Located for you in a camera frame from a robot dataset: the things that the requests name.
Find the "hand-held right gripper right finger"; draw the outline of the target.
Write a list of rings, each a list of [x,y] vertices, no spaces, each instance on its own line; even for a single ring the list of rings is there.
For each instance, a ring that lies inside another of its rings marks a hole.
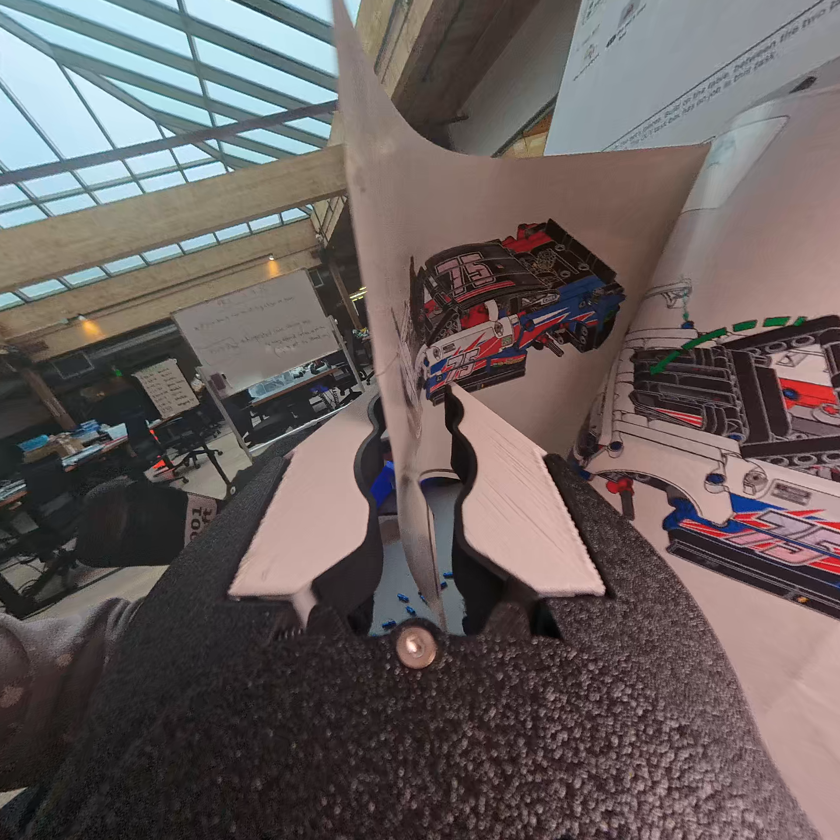
[[[539,598],[604,596],[606,583],[546,464],[547,452],[459,385],[446,386],[451,466],[461,482],[452,558]]]

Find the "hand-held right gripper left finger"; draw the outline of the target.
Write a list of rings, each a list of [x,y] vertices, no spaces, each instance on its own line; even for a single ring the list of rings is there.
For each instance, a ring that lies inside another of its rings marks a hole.
[[[229,599],[288,603],[303,624],[316,605],[343,618],[372,605],[383,570],[372,491],[383,430],[380,395],[366,392],[292,451]]]

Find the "building instruction booklet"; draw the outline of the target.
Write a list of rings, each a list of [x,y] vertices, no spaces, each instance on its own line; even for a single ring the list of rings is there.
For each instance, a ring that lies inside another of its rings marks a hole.
[[[838,838],[838,58],[699,143],[490,158],[411,128],[336,6],[419,587],[448,385],[547,452],[605,582],[539,598],[451,556],[476,652],[445,719],[479,755],[451,820]]]

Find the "black office chair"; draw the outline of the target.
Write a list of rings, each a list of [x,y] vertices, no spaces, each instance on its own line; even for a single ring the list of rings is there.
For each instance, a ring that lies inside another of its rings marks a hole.
[[[75,551],[81,497],[62,458],[55,453],[21,465],[24,495],[17,509],[2,514],[2,564],[38,564],[37,575],[16,587],[2,574],[2,607],[23,620],[75,589]]]
[[[236,493],[233,481],[224,472],[219,461],[223,452],[212,445],[215,426],[205,423],[199,408],[189,409],[168,419],[162,419],[150,430],[161,447],[162,458],[173,477],[182,483],[188,478],[183,472],[188,467],[197,468],[205,458],[224,483],[224,498],[229,500]]]

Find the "cluttered wooden table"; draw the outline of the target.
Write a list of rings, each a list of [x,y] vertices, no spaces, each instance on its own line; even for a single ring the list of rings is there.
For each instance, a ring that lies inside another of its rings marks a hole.
[[[14,468],[12,477],[2,479],[2,505],[12,503],[25,494],[24,466],[39,465],[55,456],[59,458],[63,470],[69,472],[117,454],[128,443],[126,423],[94,427],[92,422],[88,422],[73,433],[44,436],[43,445],[36,448],[26,448],[19,444],[17,448],[23,453],[23,462]]]

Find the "group of small blue pins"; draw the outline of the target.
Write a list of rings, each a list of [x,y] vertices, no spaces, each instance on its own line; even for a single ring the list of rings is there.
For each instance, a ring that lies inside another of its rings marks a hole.
[[[450,634],[462,635],[464,602],[451,570],[441,573],[438,579],[446,628]],[[441,627],[435,611],[427,603],[405,565],[389,567],[383,573],[381,582],[374,593],[374,616],[371,635],[389,633],[400,624],[414,618],[429,621]]]

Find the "background work table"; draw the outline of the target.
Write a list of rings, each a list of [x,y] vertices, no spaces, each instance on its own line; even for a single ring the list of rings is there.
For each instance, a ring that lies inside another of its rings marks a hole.
[[[300,426],[352,401],[363,384],[347,364],[312,362],[249,388],[246,407],[255,421],[280,417]]]

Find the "small flip chart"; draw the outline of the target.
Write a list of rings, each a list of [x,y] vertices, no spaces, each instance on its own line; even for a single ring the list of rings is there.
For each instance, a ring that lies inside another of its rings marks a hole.
[[[169,358],[133,373],[162,421],[198,408],[200,402],[175,359]]]

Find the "large whiteboard on stand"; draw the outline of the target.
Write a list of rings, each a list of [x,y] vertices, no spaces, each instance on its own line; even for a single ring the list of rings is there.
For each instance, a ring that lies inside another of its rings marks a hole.
[[[347,353],[305,269],[197,303],[172,314],[198,360],[197,372],[250,461],[252,445],[224,400],[275,375]]]

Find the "white paper sheet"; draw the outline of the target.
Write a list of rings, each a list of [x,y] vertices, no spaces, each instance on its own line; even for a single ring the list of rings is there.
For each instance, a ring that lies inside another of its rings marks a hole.
[[[582,2],[544,153],[708,140],[838,50],[838,1]]]

